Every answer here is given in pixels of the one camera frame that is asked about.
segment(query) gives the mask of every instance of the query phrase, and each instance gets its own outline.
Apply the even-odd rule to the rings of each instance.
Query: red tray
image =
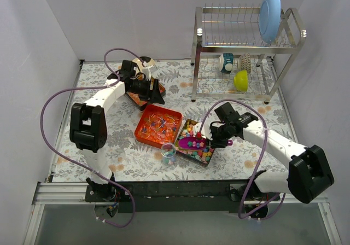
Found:
[[[138,123],[136,140],[161,148],[165,143],[174,143],[182,122],[182,114],[170,109],[149,104]]]

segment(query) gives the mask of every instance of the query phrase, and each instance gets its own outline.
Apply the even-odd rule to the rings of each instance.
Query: dish rack wire shelf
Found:
[[[196,101],[196,96],[212,96],[251,98],[269,103],[302,48],[306,30],[296,8],[289,8],[286,13],[281,9],[277,37],[267,44],[259,31],[259,14],[260,5],[196,7],[191,54],[191,65],[194,65],[192,102]],[[252,71],[247,92],[235,90],[234,71],[222,74],[218,69],[222,53],[233,53],[235,64],[240,55],[250,54]],[[271,87],[263,59],[276,54],[289,57]]]

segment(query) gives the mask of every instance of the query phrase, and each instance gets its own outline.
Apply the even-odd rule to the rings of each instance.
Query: screw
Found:
[[[197,29],[197,35],[198,36],[202,36],[203,35],[203,29],[202,28],[198,28]]]

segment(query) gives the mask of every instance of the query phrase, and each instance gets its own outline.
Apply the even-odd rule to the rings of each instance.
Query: gray floor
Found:
[[[124,229],[96,220],[93,209],[46,205],[36,244],[330,244],[316,203],[284,204],[261,223],[227,212],[143,212]],[[122,223],[129,216],[115,220]]]

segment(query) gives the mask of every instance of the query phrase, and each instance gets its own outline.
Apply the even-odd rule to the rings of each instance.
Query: blue and white cup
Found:
[[[219,57],[219,69],[222,74],[229,74],[235,67],[234,55],[230,52],[226,52]]]

